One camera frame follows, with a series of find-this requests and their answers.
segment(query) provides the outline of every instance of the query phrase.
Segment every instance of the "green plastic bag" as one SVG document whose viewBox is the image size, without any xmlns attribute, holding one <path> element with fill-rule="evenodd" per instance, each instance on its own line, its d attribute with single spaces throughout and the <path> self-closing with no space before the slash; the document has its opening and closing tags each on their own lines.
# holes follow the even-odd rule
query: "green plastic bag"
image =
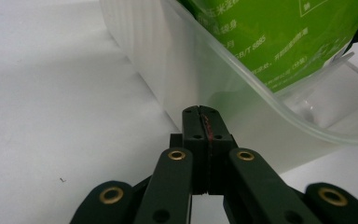
<svg viewBox="0 0 358 224">
<path fill-rule="evenodd" d="M 272 91 L 340 57 L 358 28 L 358 0 L 179 0 Z"/>
</svg>

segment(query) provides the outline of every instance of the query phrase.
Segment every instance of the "translucent plastic bin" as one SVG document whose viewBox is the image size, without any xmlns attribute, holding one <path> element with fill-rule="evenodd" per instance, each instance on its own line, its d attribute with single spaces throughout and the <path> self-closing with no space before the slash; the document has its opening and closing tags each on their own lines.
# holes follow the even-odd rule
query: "translucent plastic bin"
<svg viewBox="0 0 358 224">
<path fill-rule="evenodd" d="M 277 172 L 358 144 L 358 69 L 350 54 L 274 94 L 175 0 L 101 5 L 108 30 L 179 128 L 184 108 L 213 107 L 239 145 Z"/>
</svg>

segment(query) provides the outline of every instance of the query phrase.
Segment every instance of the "white table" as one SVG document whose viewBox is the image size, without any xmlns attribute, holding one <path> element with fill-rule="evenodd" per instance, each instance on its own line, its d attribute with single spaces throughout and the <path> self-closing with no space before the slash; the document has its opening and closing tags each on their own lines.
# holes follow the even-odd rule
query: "white table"
<svg viewBox="0 0 358 224">
<path fill-rule="evenodd" d="M 97 185 L 151 175 L 178 132 L 107 33 L 98 1 L 0 0 L 0 223 L 68 223 Z M 358 197 L 358 147 L 282 177 Z M 194 197 L 193 223 L 227 223 L 221 200 Z"/>
</svg>

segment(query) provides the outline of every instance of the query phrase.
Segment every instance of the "white rectangle outline on package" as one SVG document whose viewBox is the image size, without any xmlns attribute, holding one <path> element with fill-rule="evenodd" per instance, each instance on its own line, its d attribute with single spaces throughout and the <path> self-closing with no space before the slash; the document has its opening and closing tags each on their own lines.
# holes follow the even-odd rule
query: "white rectangle outline on package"
<svg viewBox="0 0 358 224">
<path fill-rule="evenodd" d="M 301 2 L 303 2 L 304 0 L 298 0 L 298 3 L 299 3 L 299 7 L 300 7 L 300 17 L 304 17 L 305 15 L 307 15 L 309 12 L 311 12 L 312 10 L 314 10 L 316 7 L 319 7 L 321 6 L 323 3 L 327 2 L 328 0 L 324 0 L 322 1 L 321 3 L 319 3 L 318 5 L 316 5 L 315 7 L 312 7 L 310 8 L 309 10 L 307 10 L 307 12 L 305 12 L 303 14 L 303 11 L 302 11 L 302 6 L 304 6 Z"/>
</svg>

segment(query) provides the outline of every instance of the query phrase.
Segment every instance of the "white plastic box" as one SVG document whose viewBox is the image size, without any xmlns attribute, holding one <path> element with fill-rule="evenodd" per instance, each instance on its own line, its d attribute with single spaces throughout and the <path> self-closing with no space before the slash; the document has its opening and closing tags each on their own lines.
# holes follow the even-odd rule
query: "white plastic box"
<svg viewBox="0 0 358 224">
<path fill-rule="evenodd" d="M 276 94 L 175 0 L 101 0 L 113 38 L 181 128 L 192 105 L 217 109 L 241 147 L 284 172 L 358 144 L 358 69 L 336 61 Z"/>
</svg>

